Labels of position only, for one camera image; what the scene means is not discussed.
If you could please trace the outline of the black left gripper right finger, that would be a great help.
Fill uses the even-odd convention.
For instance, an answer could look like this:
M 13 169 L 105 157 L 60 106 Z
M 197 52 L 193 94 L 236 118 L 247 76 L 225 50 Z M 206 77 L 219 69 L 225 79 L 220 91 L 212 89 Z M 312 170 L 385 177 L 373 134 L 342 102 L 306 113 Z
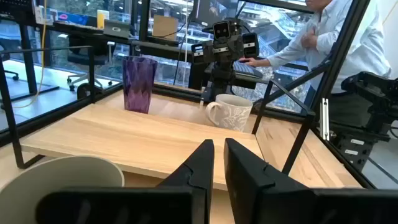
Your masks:
M 232 138 L 224 171 L 236 223 L 397 224 L 397 191 L 310 188 Z

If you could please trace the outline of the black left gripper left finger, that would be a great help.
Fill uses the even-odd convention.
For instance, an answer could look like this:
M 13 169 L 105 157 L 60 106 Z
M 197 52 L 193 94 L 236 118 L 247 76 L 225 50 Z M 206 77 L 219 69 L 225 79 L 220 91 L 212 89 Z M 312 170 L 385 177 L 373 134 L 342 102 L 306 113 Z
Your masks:
M 46 195 L 38 223 L 209 223 L 215 148 L 204 140 L 155 187 L 69 187 Z

